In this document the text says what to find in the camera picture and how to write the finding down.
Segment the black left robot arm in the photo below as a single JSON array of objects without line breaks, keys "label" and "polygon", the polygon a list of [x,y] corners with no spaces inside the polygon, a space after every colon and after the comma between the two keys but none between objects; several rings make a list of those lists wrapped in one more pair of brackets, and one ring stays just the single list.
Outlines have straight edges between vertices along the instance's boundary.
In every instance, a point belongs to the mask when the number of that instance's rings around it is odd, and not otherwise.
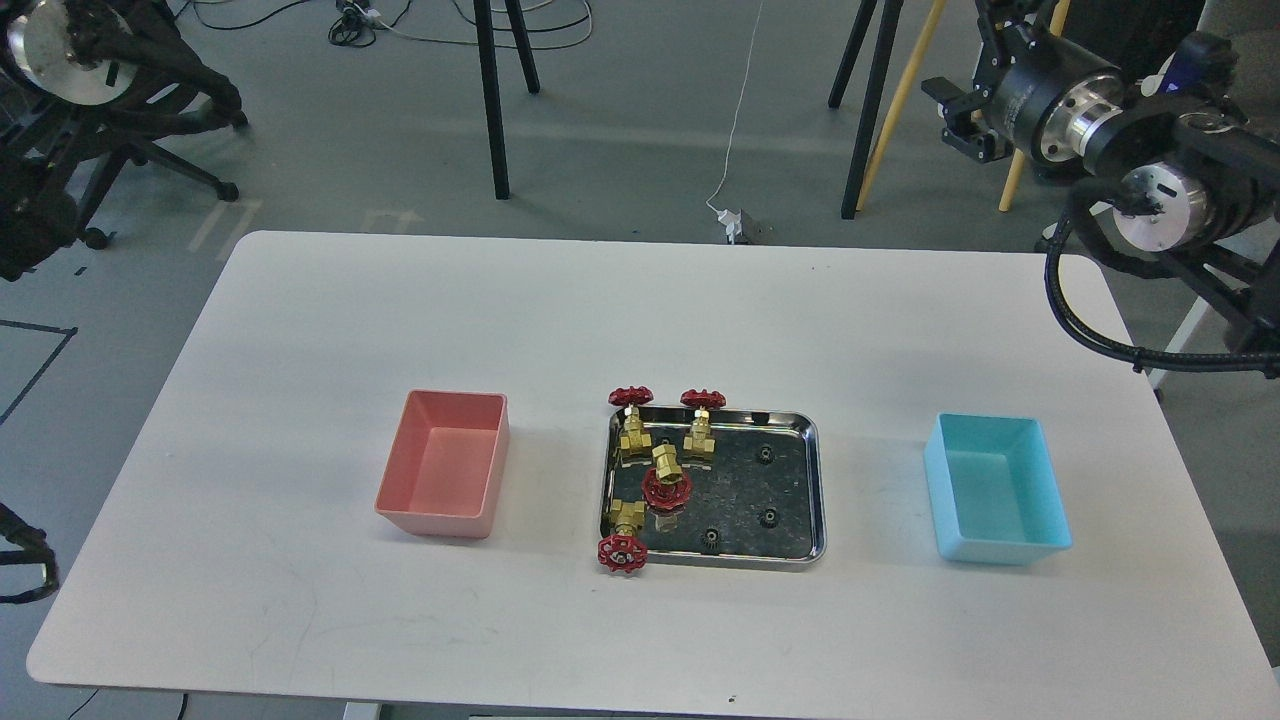
[{"label": "black left robot arm", "polygon": [[3,122],[3,279],[76,242],[105,249],[91,220],[127,163],[238,199],[234,183],[160,145],[248,123],[239,90],[186,42],[166,3],[5,1],[3,78],[27,104]]}]

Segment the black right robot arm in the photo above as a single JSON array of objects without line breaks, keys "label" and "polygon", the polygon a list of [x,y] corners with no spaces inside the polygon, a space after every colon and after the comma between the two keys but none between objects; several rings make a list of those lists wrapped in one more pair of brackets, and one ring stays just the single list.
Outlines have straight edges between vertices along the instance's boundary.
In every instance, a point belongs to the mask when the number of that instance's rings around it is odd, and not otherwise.
[{"label": "black right robot arm", "polygon": [[[1085,348],[1135,372],[1258,372],[1277,377],[1277,254],[1253,261],[1222,246],[1277,215],[1277,141],[1256,133],[1229,95],[1236,54],[1194,32],[1171,78],[1144,96],[1114,64],[1050,31],[1051,1],[979,1],[982,45],[972,82],[922,90],[940,105],[943,141],[989,163],[1012,150],[1042,167],[1079,161],[1044,243],[1056,322]],[[1144,348],[1088,327],[1060,281],[1062,247],[1079,238],[1100,264],[1142,279],[1178,279],[1228,323],[1222,354]]]}]

